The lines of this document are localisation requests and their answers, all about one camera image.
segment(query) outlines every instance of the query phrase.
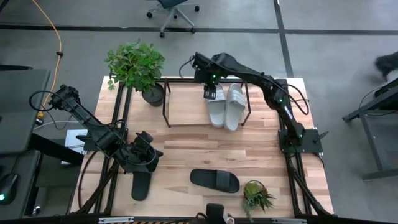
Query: computer mouse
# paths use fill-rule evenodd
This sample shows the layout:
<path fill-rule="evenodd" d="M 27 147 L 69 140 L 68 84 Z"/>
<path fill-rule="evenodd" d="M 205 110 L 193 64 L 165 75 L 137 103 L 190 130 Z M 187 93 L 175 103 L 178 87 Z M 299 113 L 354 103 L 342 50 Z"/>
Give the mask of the computer mouse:
<path fill-rule="evenodd" d="M 0 179 L 0 205 L 10 204 L 17 193 L 18 175 L 14 173 L 6 174 Z"/>

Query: black slide sandal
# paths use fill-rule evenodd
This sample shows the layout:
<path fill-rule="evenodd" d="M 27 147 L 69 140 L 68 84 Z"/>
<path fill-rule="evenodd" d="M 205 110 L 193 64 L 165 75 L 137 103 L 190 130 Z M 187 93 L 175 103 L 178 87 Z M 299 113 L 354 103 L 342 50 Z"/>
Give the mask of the black slide sandal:
<path fill-rule="evenodd" d="M 202 187 L 227 193 L 238 192 L 240 188 L 238 178 L 234 174 L 223 170 L 193 169 L 190 174 L 190 180 L 192 183 Z"/>
<path fill-rule="evenodd" d="M 152 174 L 148 172 L 133 172 L 132 175 L 132 199 L 137 201 L 145 200 L 148 196 Z"/>

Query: wooden table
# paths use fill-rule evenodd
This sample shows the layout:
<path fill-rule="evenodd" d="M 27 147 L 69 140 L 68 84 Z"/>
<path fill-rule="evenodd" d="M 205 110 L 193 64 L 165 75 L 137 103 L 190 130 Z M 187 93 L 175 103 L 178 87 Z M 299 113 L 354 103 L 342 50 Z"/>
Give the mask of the wooden table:
<path fill-rule="evenodd" d="M 103 123 L 111 121 L 117 90 L 108 90 L 109 77 L 104 77 L 95 116 Z M 301 78 L 288 78 L 289 84 L 298 87 L 306 96 Z M 170 83 L 173 89 L 179 85 Z M 299 99 L 299 94 L 289 89 Z M 122 98 L 121 111 L 124 108 Z M 128 140 L 133 141 L 135 132 L 147 131 L 154 137 L 152 145 L 164 152 L 154 172 L 148 197 L 141 202 L 131 198 L 132 174 L 123 175 L 119 170 L 114 195 L 113 216 L 192 217 L 204 212 L 206 204 L 221 203 L 234 217 L 245 217 L 241 208 L 242 186 L 250 180 L 261 181 L 274 195 L 274 208 L 264 213 L 260 208 L 252 212 L 253 217 L 293 217 L 292 200 L 284 156 L 277 140 L 278 115 L 265 103 L 261 90 L 249 85 L 252 113 L 243 127 L 235 132 L 214 128 L 208 124 L 172 126 L 168 128 L 162 117 L 162 107 L 153 108 L 141 94 L 133 91 L 127 126 Z M 313 127 L 311 114 L 303 115 L 292 105 L 294 116 L 307 129 Z M 89 155 L 85 156 L 82 167 Z M 81 186 L 83 203 L 98 185 L 104 155 L 97 153 L 89 164 Z M 320 159 L 313 154 L 302 154 L 303 167 L 308 188 L 323 207 L 333 213 L 328 185 Z M 227 170 L 238 176 L 241 190 L 228 194 L 194 185 L 189 175 L 194 168 Z M 297 191 L 300 208 L 304 211 L 301 190 Z M 106 205 L 108 188 L 104 191 L 102 207 Z M 77 191 L 71 211 L 78 209 Z"/>

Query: concrete floor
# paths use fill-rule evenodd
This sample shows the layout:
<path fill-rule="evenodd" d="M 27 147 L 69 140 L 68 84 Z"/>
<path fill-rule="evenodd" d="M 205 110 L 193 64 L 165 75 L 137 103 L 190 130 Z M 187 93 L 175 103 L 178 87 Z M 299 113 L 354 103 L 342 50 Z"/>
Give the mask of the concrete floor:
<path fill-rule="evenodd" d="M 398 23 L 395 0 L 279 0 L 286 29 L 394 30 Z M 160 27 L 165 15 L 148 20 L 146 10 L 155 1 L 53 0 L 38 1 L 57 25 Z M 272 0 L 202 0 L 201 11 L 184 9 L 199 28 L 278 28 Z M 46 24 L 26 0 L 11 1 L 0 14 L 0 23 Z M 186 27 L 179 19 L 172 27 Z M 199 51 L 234 55 L 241 63 L 274 77 L 286 77 L 279 34 L 198 32 L 60 32 L 65 56 L 57 86 L 67 84 L 80 91 L 85 107 L 94 112 L 100 84 L 109 73 L 103 60 L 109 49 L 138 38 L 154 43 L 166 58 L 164 75 Z M 398 222 L 398 177 L 363 182 L 361 176 L 376 171 L 362 125 L 345 124 L 341 117 L 353 111 L 370 90 L 381 84 L 373 68 L 377 55 L 398 49 L 398 35 L 287 35 L 294 77 L 304 78 L 313 120 L 323 140 L 325 172 L 335 213 L 341 217 Z M 58 49 L 52 31 L 0 30 L 0 63 L 30 65 L 54 70 Z M 183 70 L 192 75 L 193 70 Z M 68 114 L 54 111 L 55 119 Z M 79 125 L 69 125 L 77 129 Z M 64 138 L 65 131 L 47 126 L 39 134 Z M 65 212 L 67 200 L 64 200 Z"/>

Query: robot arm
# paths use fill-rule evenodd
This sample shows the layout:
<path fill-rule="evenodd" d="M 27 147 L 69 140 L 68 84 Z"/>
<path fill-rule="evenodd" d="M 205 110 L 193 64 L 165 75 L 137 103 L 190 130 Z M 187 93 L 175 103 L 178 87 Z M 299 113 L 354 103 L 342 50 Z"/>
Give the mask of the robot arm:
<path fill-rule="evenodd" d="M 108 158 L 117 160 L 128 173 L 154 172 L 162 152 L 154 149 L 149 143 L 153 138 L 148 133 L 136 133 L 132 143 L 127 142 L 127 130 L 113 124 L 103 124 L 80 104 L 78 91 L 70 86 L 62 85 L 52 94 L 49 102 L 53 108 L 69 112 L 88 130 L 87 136 L 78 136 L 79 140 L 91 140 Z"/>
<path fill-rule="evenodd" d="M 293 146 L 301 146 L 305 129 L 301 123 L 296 122 L 290 112 L 289 96 L 282 85 L 272 76 L 265 75 L 244 65 L 239 64 L 234 57 L 226 53 L 214 55 L 211 59 L 196 52 L 193 56 L 192 67 L 195 69 L 195 80 L 205 84 L 204 98 L 215 99 L 216 85 L 221 77 L 234 75 L 242 80 L 258 86 L 267 105 L 276 110 L 287 127 L 287 139 Z"/>

